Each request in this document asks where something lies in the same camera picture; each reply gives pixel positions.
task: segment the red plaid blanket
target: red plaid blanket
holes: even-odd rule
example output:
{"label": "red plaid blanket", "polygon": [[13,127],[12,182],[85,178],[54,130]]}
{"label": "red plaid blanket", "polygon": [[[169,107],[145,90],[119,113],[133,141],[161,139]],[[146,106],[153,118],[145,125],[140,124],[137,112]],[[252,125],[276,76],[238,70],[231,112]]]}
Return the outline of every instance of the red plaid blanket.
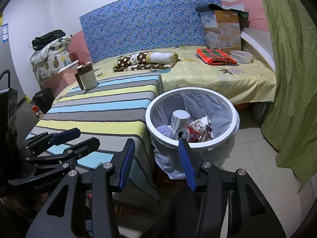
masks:
{"label": "red plaid blanket", "polygon": [[229,55],[217,49],[197,49],[197,55],[209,65],[238,65]]}

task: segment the silver screw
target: silver screw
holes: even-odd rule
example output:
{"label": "silver screw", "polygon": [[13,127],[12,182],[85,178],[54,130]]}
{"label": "silver screw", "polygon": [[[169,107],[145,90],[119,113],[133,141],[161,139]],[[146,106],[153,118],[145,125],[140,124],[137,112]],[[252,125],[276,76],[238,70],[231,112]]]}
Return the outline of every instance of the silver screw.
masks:
{"label": "silver screw", "polygon": [[210,168],[211,167],[211,163],[204,162],[204,163],[202,163],[202,166],[205,167],[205,168]]}
{"label": "silver screw", "polygon": [[75,176],[76,174],[77,174],[77,171],[76,171],[76,170],[71,170],[71,171],[68,172],[68,175],[69,175],[70,177],[73,177],[73,176]]}
{"label": "silver screw", "polygon": [[238,169],[238,174],[239,174],[240,176],[245,176],[246,173],[247,173],[247,172],[246,172],[244,169]]}
{"label": "silver screw", "polygon": [[105,168],[105,169],[109,169],[111,167],[112,167],[112,163],[110,163],[110,162],[107,162],[107,163],[103,164],[103,168]]}

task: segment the yellow stripe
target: yellow stripe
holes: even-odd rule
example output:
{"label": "yellow stripe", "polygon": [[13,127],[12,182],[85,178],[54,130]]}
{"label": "yellow stripe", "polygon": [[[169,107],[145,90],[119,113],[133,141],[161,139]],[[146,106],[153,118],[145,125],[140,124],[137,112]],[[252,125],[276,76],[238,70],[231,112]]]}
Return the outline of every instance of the yellow stripe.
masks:
{"label": "yellow stripe", "polygon": [[158,96],[158,90],[156,86],[146,85],[146,86],[138,86],[138,87],[125,87],[125,88],[118,88],[118,89],[112,89],[112,90],[97,91],[93,93],[63,97],[59,100],[59,102],[81,99],[81,98],[112,96],[112,95],[119,95],[119,94],[125,94],[125,93],[133,93],[133,92],[143,92],[143,91],[153,91],[155,95]]}
{"label": "yellow stripe", "polygon": [[145,124],[141,121],[134,122],[85,122],[85,121],[56,121],[41,120],[36,125],[38,127],[53,128],[59,130],[69,130],[78,128],[82,132],[96,134],[128,134],[143,137]]}

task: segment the green curtain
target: green curtain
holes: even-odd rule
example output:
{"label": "green curtain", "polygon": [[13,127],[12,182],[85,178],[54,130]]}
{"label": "green curtain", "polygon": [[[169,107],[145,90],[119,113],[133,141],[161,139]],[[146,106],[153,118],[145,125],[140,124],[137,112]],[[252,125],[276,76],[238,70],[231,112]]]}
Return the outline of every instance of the green curtain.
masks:
{"label": "green curtain", "polygon": [[276,65],[275,102],[261,126],[301,185],[317,171],[317,30],[300,0],[262,0]]}

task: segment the blue floral board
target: blue floral board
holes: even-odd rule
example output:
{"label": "blue floral board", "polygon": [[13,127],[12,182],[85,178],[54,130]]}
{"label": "blue floral board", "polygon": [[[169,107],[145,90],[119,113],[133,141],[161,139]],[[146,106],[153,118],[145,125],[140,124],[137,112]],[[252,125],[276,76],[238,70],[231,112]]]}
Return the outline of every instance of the blue floral board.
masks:
{"label": "blue floral board", "polygon": [[195,7],[221,0],[119,0],[80,17],[93,62],[163,47],[203,46]]}

